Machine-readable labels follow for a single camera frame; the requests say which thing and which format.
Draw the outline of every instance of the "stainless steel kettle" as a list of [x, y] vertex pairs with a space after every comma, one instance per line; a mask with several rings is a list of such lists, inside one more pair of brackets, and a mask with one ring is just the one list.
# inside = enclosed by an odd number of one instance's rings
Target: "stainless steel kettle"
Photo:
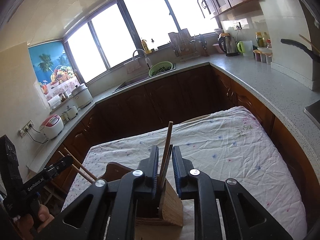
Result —
[[236, 41], [230, 36], [229, 33], [220, 33], [218, 44], [220, 49], [223, 50], [227, 57], [239, 55]]

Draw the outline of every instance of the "power outlet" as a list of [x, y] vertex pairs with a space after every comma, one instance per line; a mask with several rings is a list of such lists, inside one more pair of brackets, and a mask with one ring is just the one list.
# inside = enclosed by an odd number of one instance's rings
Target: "power outlet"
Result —
[[234, 23], [233, 24], [233, 29], [236, 31], [236, 30], [241, 30], [242, 27], [241, 27], [241, 23], [240, 22], [237, 22], [237, 23]]
[[34, 124], [33, 124], [33, 122], [30, 120], [24, 127], [22, 127], [22, 129], [19, 130], [19, 133], [20, 133], [21, 138], [22, 138], [23, 136], [25, 136], [25, 134], [27, 133], [27, 131], [29, 131], [29, 130], [31, 129], [31, 127], [33, 127], [33, 126], [34, 126]]

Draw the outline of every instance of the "poster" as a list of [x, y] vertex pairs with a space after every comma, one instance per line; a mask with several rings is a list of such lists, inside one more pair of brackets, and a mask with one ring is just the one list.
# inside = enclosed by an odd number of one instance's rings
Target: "poster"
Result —
[[62, 41], [29, 48], [33, 69], [47, 101], [65, 91], [71, 93], [79, 85]]

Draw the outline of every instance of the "chopstick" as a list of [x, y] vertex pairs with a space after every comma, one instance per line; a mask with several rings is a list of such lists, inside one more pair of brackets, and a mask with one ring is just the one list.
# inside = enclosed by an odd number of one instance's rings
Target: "chopstick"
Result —
[[74, 166], [74, 165], [72, 164], [71, 167], [72, 167], [76, 172], [78, 172], [82, 177], [84, 177], [87, 181], [89, 181], [91, 184], [94, 183], [94, 180], [93, 180], [93, 179], [91, 179], [90, 177], [87, 177], [87, 175], [86, 175], [84, 172], [82, 172], [81, 170], [79, 170], [76, 166]]
[[169, 145], [169, 151], [168, 151], [168, 156], [167, 159], [165, 160], [164, 163], [164, 171], [162, 173], [162, 177], [161, 177], [161, 181], [160, 181], [160, 192], [162, 191], [163, 187], [164, 187], [164, 182], [165, 182], [165, 176], [167, 175], [167, 171], [168, 171], [168, 166], [169, 166], [169, 161], [170, 161], [170, 156], [171, 156], [171, 152], [172, 152], [172, 148], [173, 148], [173, 144]]
[[320, 55], [320, 50], [315, 45], [313, 45], [307, 38], [303, 37], [301, 34], [299, 34], [299, 36], [302, 39], [304, 39], [307, 43], [309, 43], [311, 45], [311, 47], [313, 47], [315, 49], [315, 51], [318, 52], [318, 54]]
[[164, 173], [164, 165], [165, 165], [165, 162], [167, 160], [168, 153], [169, 153], [172, 126], [173, 126], [173, 122], [170, 121], [169, 125], [168, 125], [167, 137], [165, 139], [165, 144], [164, 144], [164, 151], [163, 151], [161, 167], [160, 167], [160, 173], [159, 173], [159, 178], [158, 178], [158, 187], [160, 187], [160, 182], [163, 180], [162, 177], [163, 177], [163, 173]]
[[64, 149], [69, 155], [73, 157], [73, 160], [91, 177], [96, 181], [98, 178], [94, 176], [90, 171], [87, 170], [68, 150], [67, 148]]

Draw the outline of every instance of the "curved faucet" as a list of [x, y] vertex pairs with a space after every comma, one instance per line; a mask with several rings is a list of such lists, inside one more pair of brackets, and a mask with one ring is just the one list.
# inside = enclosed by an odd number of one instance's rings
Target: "curved faucet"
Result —
[[136, 50], [133, 52], [133, 54], [132, 54], [132, 60], [133, 60], [133, 61], [135, 60], [134, 54], [135, 54], [135, 52], [138, 51], [138, 50], [141, 50], [141, 51], [143, 52], [143, 55], [144, 55], [145, 58], [146, 58], [147, 66], [148, 66], [149, 69], [151, 69], [151, 67], [152, 67], [151, 60], [147, 57], [147, 54], [146, 54], [146, 52], [145, 52], [143, 49], [136, 49]]

